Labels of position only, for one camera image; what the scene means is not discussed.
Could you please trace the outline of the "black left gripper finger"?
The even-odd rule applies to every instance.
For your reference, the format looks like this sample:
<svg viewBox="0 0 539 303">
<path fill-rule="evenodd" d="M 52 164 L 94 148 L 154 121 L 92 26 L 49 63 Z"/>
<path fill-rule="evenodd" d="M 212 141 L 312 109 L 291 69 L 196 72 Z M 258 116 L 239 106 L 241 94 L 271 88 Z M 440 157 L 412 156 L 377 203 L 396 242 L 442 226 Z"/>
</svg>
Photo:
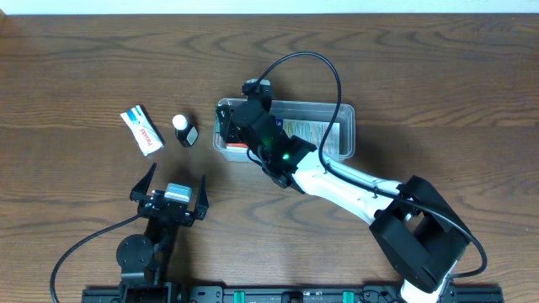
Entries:
<svg viewBox="0 0 539 303">
<path fill-rule="evenodd" d="M 207 192 L 205 188 L 205 175 L 202 176 L 200 187 L 197 194 L 197 200 L 195 202 L 196 207 L 208 207 L 209 201 L 207 198 Z"/>
<path fill-rule="evenodd" d="M 132 188 L 131 194 L 146 194 L 151 184 L 153 174 L 157 168 L 157 164 L 153 163 L 142 179 Z"/>
</svg>

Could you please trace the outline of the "green Zam-Buk ointment box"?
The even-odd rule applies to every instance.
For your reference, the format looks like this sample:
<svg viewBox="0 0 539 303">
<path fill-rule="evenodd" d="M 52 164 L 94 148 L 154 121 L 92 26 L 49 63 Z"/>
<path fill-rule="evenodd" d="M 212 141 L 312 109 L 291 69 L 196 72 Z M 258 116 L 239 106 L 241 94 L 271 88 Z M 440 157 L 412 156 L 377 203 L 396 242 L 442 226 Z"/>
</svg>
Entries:
<svg viewBox="0 0 539 303">
<path fill-rule="evenodd" d="M 225 104 L 218 104 L 216 106 L 216 133 L 221 134 L 226 132 L 230 121 L 230 106 Z"/>
</svg>

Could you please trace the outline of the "red medicine box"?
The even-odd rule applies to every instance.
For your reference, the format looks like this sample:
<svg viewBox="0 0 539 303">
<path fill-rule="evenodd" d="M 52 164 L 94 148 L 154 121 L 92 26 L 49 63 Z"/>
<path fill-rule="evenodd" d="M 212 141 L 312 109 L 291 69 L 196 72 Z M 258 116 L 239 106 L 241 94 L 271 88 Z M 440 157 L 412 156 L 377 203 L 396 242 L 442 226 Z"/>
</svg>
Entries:
<svg viewBox="0 0 539 303">
<path fill-rule="evenodd" d="M 248 146 L 243 143 L 227 143 L 226 148 L 233 149 L 233 150 L 238 150 L 238 149 L 246 150 L 248 149 Z"/>
</svg>

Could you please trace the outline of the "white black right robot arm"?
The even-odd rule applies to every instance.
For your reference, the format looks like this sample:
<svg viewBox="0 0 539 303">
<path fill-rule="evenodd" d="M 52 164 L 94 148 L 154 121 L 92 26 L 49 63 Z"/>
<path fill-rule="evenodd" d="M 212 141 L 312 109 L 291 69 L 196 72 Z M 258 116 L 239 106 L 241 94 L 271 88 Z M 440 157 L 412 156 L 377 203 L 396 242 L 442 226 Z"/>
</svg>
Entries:
<svg viewBox="0 0 539 303">
<path fill-rule="evenodd" d="M 216 106 L 216 149 L 228 161 L 254 161 L 274 183 L 327 199 L 366 224 L 403 276 L 404 302 L 439 302 L 466 250 L 469 230 L 436 189 L 344 165 L 354 151 L 348 104 L 224 98 Z"/>
</svg>

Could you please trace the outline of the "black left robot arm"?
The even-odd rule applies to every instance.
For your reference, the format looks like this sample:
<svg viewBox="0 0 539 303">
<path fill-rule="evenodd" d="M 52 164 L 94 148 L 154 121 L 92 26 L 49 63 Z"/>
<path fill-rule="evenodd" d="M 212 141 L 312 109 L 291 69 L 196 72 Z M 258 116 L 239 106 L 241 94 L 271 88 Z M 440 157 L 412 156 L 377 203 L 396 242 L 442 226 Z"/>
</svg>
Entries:
<svg viewBox="0 0 539 303">
<path fill-rule="evenodd" d="M 202 221 L 209 209 L 205 178 L 189 209 L 192 189 L 169 183 L 165 190 L 149 191 L 157 165 L 132 188 L 130 200 L 137 203 L 137 216 L 147 220 L 142 234 L 126 237 L 117 247 L 116 260 L 121 267 L 120 302 L 187 302 L 181 284 L 166 280 L 179 228 Z"/>
</svg>

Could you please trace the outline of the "white Panadol box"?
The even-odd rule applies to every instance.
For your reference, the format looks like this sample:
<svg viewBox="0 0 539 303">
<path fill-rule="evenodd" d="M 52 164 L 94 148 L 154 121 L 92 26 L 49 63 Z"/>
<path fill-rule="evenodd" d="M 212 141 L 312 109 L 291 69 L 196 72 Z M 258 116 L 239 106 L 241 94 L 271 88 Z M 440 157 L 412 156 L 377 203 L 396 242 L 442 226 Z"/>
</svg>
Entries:
<svg viewBox="0 0 539 303">
<path fill-rule="evenodd" d="M 164 142 L 141 105 L 128 109 L 120 117 L 131 130 L 141 153 L 148 156 L 164 147 Z"/>
</svg>

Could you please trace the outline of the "dark brown medicine bottle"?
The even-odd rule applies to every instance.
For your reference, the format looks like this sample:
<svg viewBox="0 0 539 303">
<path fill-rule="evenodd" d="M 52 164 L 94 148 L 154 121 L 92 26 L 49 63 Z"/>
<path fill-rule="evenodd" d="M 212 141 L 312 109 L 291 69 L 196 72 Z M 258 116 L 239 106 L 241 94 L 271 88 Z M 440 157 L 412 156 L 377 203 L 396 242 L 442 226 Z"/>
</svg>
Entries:
<svg viewBox="0 0 539 303">
<path fill-rule="evenodd" d="M 191 147 L 197 142 L 199 132 L 185 115 L 176 114 L 172 119 L 172 124 L 175 136 L 182 146 Z"/>
</svg>

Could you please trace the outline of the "black mounting rail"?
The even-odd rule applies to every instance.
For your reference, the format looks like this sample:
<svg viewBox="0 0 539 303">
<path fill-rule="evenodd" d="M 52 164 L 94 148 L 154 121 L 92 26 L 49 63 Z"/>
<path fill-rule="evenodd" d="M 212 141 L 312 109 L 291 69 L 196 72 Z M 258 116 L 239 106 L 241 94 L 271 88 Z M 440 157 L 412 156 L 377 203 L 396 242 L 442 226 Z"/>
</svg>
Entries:
<svg viewBox="0 0 539 303">
<path fill-rule="evenodd" d="M 162 287 L 116 287 L 86 289 L 82 303 L 388 303 L 403 302 L 394 285 L 367 285 L 360 288 L 228 288 L 197 286 L 180 290 Z"/>
</svg>

